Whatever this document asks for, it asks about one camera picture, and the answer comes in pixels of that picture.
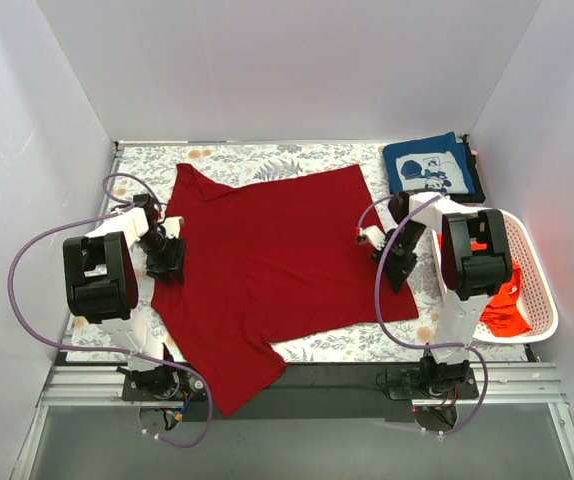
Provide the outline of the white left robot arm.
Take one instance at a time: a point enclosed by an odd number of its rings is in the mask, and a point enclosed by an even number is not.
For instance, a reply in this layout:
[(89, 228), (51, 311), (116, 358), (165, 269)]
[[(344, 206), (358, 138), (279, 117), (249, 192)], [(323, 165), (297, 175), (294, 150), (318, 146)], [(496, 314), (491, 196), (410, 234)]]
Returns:
[(184, 283), (186, 240), (184, 219), (161, 218), (150, 194), (133, 197), (134, 206), (108, 219), (85, 236), (63, 243), (67, 303), (72, 314), (84, 317), (127, 351), (128, 374), (144, 374), (145, 387), (160, 400), (172, 398), (180, 386), (178, 373), (162, 360), (169, 350), (135, 312), (139, 289), (130, 249), (146, 256), (146, 274), (166, 285)]

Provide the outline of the dark red t-shirt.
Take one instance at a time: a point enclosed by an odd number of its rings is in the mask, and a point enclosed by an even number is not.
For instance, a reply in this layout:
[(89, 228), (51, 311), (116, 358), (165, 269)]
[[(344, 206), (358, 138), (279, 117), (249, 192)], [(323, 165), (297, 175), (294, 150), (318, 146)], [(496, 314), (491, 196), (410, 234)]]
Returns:
[[(230, 416), (276, 381), (272, 345), (377, 321), (376, 264), (355, 241), (377, 224), (361, 169), (233, 188), (181, 164), (168, 203), (182, 216), (185, 283), (157, 283), (152, 307)], [(411, 289), (381, 282), (385, 321), (414, 319)]]

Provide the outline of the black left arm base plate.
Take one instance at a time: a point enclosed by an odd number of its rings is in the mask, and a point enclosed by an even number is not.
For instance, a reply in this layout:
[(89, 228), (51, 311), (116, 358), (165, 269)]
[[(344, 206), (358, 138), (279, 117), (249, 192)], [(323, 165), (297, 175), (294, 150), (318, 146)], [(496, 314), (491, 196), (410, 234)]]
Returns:
[(205, 401), (205, 383), (193, 374), (158, 366), (145, 372), (131, 371), (117, 367), (116, 372), (124, 377), (121, 398), (125, 401)]

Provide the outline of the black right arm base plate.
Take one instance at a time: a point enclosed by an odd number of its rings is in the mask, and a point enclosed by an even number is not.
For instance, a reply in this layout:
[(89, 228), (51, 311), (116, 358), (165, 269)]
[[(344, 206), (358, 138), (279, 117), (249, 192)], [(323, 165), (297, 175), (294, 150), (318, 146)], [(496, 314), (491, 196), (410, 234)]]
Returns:
[(392, 400), (430, 399), (474, 400), (479, 387), (469, 361), (433, 368), (418, 363), (386, 365), (375, 377), (375, 384)]

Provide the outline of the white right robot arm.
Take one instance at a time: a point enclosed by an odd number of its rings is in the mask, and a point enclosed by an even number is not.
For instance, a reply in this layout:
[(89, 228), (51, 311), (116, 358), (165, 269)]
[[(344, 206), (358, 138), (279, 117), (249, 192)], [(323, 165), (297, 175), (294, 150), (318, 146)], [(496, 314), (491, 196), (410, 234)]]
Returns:
[(391, 235), (376, 226), (357, 228), (359, 240), (366, 240), (380, 255), (374, 286), (376, 318), (386, 330), (381, 307), (381, 279), (387, 264), (400, 284), (413, 270), (410, 264), (415, 243), (421, 236), (412, 226), (441, 235), (440, 275), (446, 287), (443, 310), (433, 342), (413, 345), (393, 342), (408, 349), (422, 350), (435, 363), (419, 373), (421, 389), (431, 397), (442, 397), (456, 384), (451, 365), (469, 360), (476, 326), (491, 298), (512, 276), (513, 264), (503, 214), (497, 209), (468, 207), (437, 192), (399, 193), (386, 198), (397, 223)]

